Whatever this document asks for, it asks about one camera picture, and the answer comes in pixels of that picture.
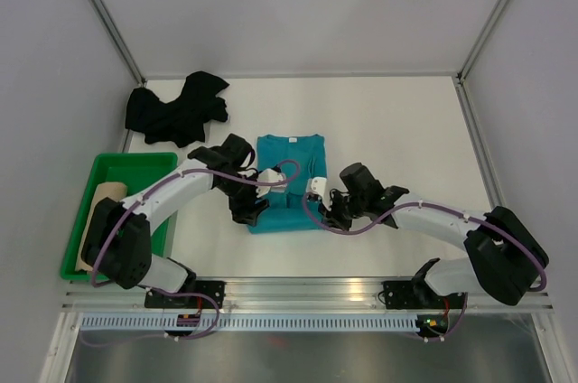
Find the teal t-shirt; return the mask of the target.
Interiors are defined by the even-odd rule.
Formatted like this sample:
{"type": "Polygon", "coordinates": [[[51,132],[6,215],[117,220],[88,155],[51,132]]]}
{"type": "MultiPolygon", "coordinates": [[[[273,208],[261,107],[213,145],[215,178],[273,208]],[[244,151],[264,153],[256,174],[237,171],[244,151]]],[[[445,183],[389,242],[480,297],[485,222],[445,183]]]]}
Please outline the teal t-shirt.
{"type": "Polygon", "coordinates": [[[295,166],[283,163],[290,159],[300,165],[300,172],[284,191],[271,191],[265,196],[269,207],[248,231],[265,234],[317,229],[303,210],[302,200],[309,180],[327,176],[324,137],[262,135],[256,140],[256,157],[259,170],[280,165],[282,172],[291,176],[295,174],[295,166]]]}

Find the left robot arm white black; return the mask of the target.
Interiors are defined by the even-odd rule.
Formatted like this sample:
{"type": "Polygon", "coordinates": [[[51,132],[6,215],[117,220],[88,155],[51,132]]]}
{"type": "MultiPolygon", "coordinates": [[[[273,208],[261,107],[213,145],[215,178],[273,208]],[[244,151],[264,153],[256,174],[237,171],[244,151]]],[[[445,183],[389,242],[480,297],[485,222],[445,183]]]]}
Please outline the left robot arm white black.
{"type": "Polygon", "coordinates": [[[228,197],[231,218],[255,226],[267,201],[258,198],[258,175],[243,172],[255,159],[253,147],[231,134],[222,145],[200,147],[174,171],[121,201],[98,202],[88,222],[80,258],[94,275],[124,289],[143,287],[186,307],[197,296],[196,275],[188,267],[152,251],[152,235],[183,205],[217,189],[228,197]]]}

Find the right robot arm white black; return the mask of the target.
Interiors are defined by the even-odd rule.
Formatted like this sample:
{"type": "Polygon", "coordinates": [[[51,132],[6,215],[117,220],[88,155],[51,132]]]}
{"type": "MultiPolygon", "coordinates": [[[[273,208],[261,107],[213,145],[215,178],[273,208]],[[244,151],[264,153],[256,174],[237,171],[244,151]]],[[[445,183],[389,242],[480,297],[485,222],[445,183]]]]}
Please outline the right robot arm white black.
{"type": "Polygon", "coordinates": [[[436,238],[462,251],[462,258],[432,258],[410,281],[414,299],[432,306],[452,294],[485,293],[509,306],[528,292],[547,286],[549,257],[510,209],[458,210],[422,198],[400,186],[383,186],[362,163],[340,173],[345,191],[330,189],[326,179],[308,182],[308,196],[320,201],[321,226],[353,235],[353,220],[369,219],[369,226],[385,225],[436,238]]]}

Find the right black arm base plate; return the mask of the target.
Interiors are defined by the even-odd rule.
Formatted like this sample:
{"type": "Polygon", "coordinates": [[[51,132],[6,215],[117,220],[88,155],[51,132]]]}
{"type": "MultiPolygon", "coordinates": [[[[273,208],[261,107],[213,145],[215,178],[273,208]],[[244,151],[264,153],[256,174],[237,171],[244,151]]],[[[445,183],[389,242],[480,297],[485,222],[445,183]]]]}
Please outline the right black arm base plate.
{"type": "Polygon", "coordinates": [[[389,280],[382,283],[378,300],[388,310],[458,310],[464,305],[465,295],[440,296],[410,280],[389,280]]]}

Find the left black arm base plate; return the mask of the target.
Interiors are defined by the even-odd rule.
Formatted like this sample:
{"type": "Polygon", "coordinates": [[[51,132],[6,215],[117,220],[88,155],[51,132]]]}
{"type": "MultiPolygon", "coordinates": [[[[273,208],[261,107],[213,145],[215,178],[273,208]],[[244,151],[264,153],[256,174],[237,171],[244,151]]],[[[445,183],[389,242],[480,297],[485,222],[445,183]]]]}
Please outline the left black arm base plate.
{"type": "Polygon", "coordinates": [[[225,298],[224,281],[197,280],[193,286],[187,286],[179,293],[172,295],[161,294],[156,291],[149,293],[144,299],[147,309],[211,309],[213,303],[222,308],[225,298]]]}

